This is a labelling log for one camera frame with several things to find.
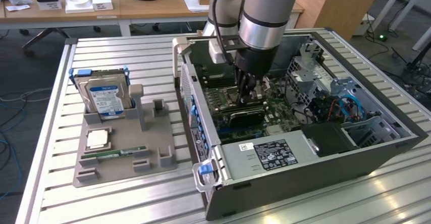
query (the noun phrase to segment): metal slotted table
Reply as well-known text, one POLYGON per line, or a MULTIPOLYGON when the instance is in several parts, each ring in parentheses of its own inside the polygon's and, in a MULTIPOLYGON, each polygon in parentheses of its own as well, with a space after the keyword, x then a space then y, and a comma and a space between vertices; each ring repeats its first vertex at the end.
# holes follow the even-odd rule
MULTIPOLYGON (((431 133, 430 111, 334 32, 312 29, 431 133)), ((16 223, 395 223, 431 220, 431 138, 368 176, 228 218, 207 222, 194 186, 191 155, 175 96, 172 38, 195 34, 80 39, 66 45, 16 223), (178 169, 96 186, 71 185, 84 104, 66 72, 128 65, 144 85, 143 102, 163 98, 176 147, 178 169)), ((344 69, 324 61, 336 76, 344 69)))

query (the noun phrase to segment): power supply label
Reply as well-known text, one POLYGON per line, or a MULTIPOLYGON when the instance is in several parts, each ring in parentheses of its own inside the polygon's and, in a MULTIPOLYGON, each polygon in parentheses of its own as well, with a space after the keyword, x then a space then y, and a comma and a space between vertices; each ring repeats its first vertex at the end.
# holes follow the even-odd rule
POLYGON ((115 116, 123 113, 122 99, 116 96, 119 87, 116 85, 90 88, 91 96, 98 112, 104 116, 115 116))
POLYGON ((298 163, 284 139, 255 145, 255 151, 264 170, 274 170, 298 163))

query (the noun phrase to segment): blue cable on floor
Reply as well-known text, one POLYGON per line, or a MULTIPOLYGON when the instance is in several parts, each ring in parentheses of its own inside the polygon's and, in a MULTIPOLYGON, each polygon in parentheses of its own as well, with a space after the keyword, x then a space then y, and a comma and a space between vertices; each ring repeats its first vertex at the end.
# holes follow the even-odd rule
POLYGON ((7 191, 3 196, 0 196, 0 200, 3 200, 3 198, 16 190, 16 188, 19 187, 22 181, 23 181, 23 173, 22 173, 22 167, 20 167, 20 162, 19 162, 19 159, 16 158, 16 153, 15 153, 15 148, 14 146, 11 146, 11 144, 7 142, 7 141, 3 141, 0 140, 0 143, 3 143, 7 147, 10 147, 11 149, 11 153, 12 153, 12 157, 14 157, 14 160, 15 160, 15 164, 16 164, 16 167, 19 169, 19 180, 18 182, 15 183, 14 187, 11 188, 10 191, 7 191))
POLYGON ((12 126, 10 126, 8 128, 6 128, 4 130, 0 130, 0 132, 6 132, 6 131, 8 131, 8 130, 11 130, 19 123, 22 123, 22 121, 24 120, 24 118, 26 118, 26 110, 24 110, 24 108, 23 107, 19 107, 19 106, 10 106, 10 105, 6 105, 6 104, 2 104, 0 103, 0 106, 2 107, 4 107, 4 108, 12 108, 12 109, 20 109, 22 110, 22 112, 23 112, 23 115, 22 115, 22 118, 20 118, 20 120, 15 123, 15 124, 12 124, 12 126))
MULTIPOLYGON (((0 106, 4 107, 4 108, 12 108, 12 109, 20 109, 20 111, 23 112, 23 116, 20 118, 20 120, 12 124, 8 128, 6 128, 4 130, 2 130, 0 132, 6 132, 8 130, 11 130, 19 123, 23 122, 24 118, 26 118, 26 110, 23 107, 16 107, 16 106, 10 106, 10 105, 6 105, 6 104, 2 104, 0 103, 0 106)), ((11 153, 12 153, 12 157, 14 157, 14 161, 15 161, 15 164, 16 164, 16 167, 19 169, 19 180, 18 182, 15 183, 14 187, 10 189, 10 191, 7 191, 3 196, 0 196, 0 201, 3 200, 3 198, 16 190, 16 188, 20 186, 20 183, 23 181, 23 172, 22 172, 22 167, 20 167, 20 162, 19 162, 19 159, 16 157, 16 152, 15 152, 15 148, 14 146, 7 142, 7 141, 3 141, 0 140, 0 143, 3 143, 6 145, 6 147, 10 147, 10 150, 11 150, 11 153)))

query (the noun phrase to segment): blue cable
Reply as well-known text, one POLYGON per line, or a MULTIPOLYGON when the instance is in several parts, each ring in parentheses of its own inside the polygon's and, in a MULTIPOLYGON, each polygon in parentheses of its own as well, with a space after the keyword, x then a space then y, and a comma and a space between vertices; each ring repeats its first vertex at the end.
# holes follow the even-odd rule
POLYGON ((14 187, 11 188, 11 190, 10 190, 10 191, 7 191, 7 192, 3 194, 3 196, 0 196, 0 200, 3 200, 3 198, 4 198, 4 197, 6 197, 11 192, 14 192, 14 191, 16 190, 16 188, 19 187, 19 185, 20 185, 20 183, 22 183, 22 181, 23 181, 23 173, 22 173, 22 167, 20 167, 19 159, 16 158, 16 153, 15 153, 15 148, 14 148, 14 146, 12 146, 7 141, 0 140, 0 142, 2 142, 6 146, 8 146, 8 147, 10 147, 11 152, 12 152, 12 156, 14 156, 14 160, 15 160, 15 164, 16 164, 16 167, 18 167, 18 169, 19 169, 19 180, 18 180, 18 182, 15 183, 14 187))
POLYGON ((356 99, 356 97, 355 96, 352 96, 352 95, 350 95, 350 94, 347 94, 347 95, 343 95, 342 97, 340 97, 340 99, 339 99, 339 106, 340 106, 340 108, 342 108, 342 111, 343 111, 343 113, 344 113, 344 115, 346 116, 348 116, 350 114, 348 114, 348 112, 347 112, 347 110, 344 109, 344 107, 343 107, 343 99, 351 99, 355 103, 356 103, 356 106, 358 106, 358 108, 360 109, 360 112, 363 113, 363 118, 366 118, 366 111, 364 111, 364 108, 363 108, 363 106, 362 106, 362 104, 359 103, 359 100, 356 99))
POLYGON ((2 130, 0 132, 6 132, 6 131, 8 131, 8 130, 11 130, 19 123, 22 123, 22 121, 24 120, 24 118, 26 118, 26 110, 24 110, 24 108, 23 107, 19 107, 19 106, 10 106, 10 105, 6 105, 6 104, 2 104, 0 103, 0 106, 2 107, 4 107, 4 108, 12 108, 12 109, 20 109, 22 110, 22 112, 23 112, 23 115, 22 115, 22 118, 20 118, 20 120, 15 123, 15 124, 12 124, 12 126, 10 126, 8 128, 6 128, 4 130, 2 130))

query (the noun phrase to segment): hard drive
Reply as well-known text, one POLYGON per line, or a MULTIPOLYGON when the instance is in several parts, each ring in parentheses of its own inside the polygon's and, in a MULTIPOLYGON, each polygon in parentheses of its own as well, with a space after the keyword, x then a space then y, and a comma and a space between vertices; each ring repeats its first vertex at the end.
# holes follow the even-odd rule
POLYGON ((128 95, 128 68, 115 70, 80 69, 70 79, 80 92, 87 113, 99 113, 103 120, 124 116, 124 109, 132 108, 128 95))

